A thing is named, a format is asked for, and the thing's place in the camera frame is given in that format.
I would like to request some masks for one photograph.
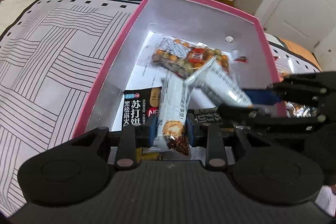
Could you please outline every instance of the bag of nuts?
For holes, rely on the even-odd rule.
[[[152,55],[152,60],[186,79],[214,56],[217,63],[229,73],[228,56],[221,50],[172,37],[165,37],[161,41]]]

